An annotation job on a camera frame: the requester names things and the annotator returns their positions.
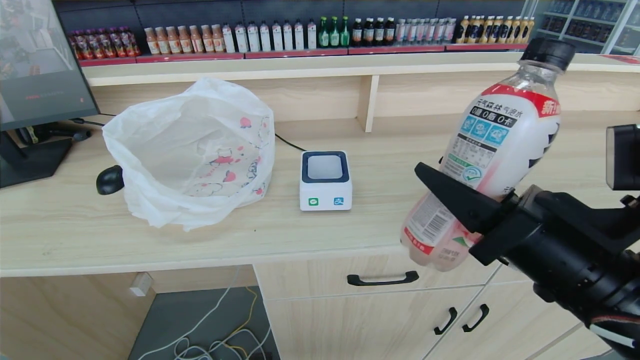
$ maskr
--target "computer monitor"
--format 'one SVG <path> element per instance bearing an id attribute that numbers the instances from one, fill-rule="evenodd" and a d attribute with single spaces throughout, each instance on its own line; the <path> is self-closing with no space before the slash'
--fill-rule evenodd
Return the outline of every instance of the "computer monitor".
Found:
<path id="1" fill-rule="evenodd" d="M 51 0 L 0 1 L 0 187 L 53 176 L 71 147 L 8 131 L 99 112 Z"/>

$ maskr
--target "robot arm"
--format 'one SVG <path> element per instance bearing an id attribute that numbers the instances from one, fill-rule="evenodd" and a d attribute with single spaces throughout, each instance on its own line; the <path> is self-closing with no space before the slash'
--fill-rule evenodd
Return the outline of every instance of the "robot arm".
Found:
<path id="1" fill-rule="evenodd" d="M 609 186 L 640 190 L 640 126 L 609 128 L 607 152 Z M 627 250 L 640 240 L 640 196 L 622 198 L 622 208 L 591 209 L 534 185 L 497 202 L 423 163 L 415 173 L 483 235 L 469 250 L 478 261 L 517 267 L 544 301 L 569 310 L 622 356 L 640 359 L 640 256 Z"/>

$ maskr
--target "black handle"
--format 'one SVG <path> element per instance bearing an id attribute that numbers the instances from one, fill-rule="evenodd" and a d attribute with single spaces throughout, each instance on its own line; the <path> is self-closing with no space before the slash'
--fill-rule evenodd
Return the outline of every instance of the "black handle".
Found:
<path id="1" fill-rule="evenodd" d="M 480 316 L 480 319 L 478 319 L 478 321 L 471 327 L 465 325 L 462 325 L 462 331 L 464 332 L 472 332 L 476 327 L 478 327 L 478 325 L 480 325 L 480 323 L 484 320 L 484 318 L 486 318 L 487 315 L 489 315 L 489 307 L 486 304 L 482 304 L 480 305 L 480 311 L 482 311 L 482 315 Z"/>
<path id="2" fill-rule="evenodd" d="M 447 325 L 445 325 L 445 326 L 442 328 L 442 330 L 440 330 L 440 328 L 439 328 L 439 327 L 437 327 L 437 326 L 433 329 L 433 332 L 435 332 L 435 333 L 436 333 L 436 335 L 442 335 L 442 334 L 444 334 L 444 332 L 445 332 L 445 331 L 447 331 L 447 329 L 451 326 L 451 324 L 453 323 L 453 321 L 455 321 L 455 320 L 456 320 L 456 318 L 458 317 L 458 312 L 456 311 L 456 308 L 455 308 L 455 307 L 450 307 L 450 308 L 449 308 L 449 315 L 450 315 L 450 317 L 449 317 L 449 321 L 447 322 Z"/>
<path id="3" fill-rule="evenodd" d="M 394 280 L 394 281 L 378 281 L 378 282 L 364 282 L 360 280 L 359 275 L 347 275 L 347 283 L 353 286 L 381 286 L 381 285 L 397 285 L 397 284 L 408 284 L 410 282 L 416 281 L 419 279 L 417 271 L 407 271 L 404 273 L 404 279 L 402 280 Z"/>

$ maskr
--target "white plastic bag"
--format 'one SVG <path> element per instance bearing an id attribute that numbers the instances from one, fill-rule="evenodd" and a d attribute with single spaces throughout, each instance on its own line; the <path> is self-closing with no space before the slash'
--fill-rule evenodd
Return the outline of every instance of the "white plastic bag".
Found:
<path id="1" fill-rule="evenodd" d="M 133 105 L 102 128 L 122 167 L 129 211 L 185 231 L 264 197 L 275 159 L 273 111 L 249 90 L 203 78 Z"/>

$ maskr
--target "bottle cap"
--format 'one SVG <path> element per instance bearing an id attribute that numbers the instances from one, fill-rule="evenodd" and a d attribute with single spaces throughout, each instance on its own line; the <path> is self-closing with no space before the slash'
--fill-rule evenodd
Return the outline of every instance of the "bottle cap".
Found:
<path id="1" fill-rule="evenodd" d="M 539 61 L 566 71 L 573 60 L 573 55 L 575 55 L 575 46 L 568 42 L 550 38 L 535 38 L 529 42 L 520 60 Z"/>

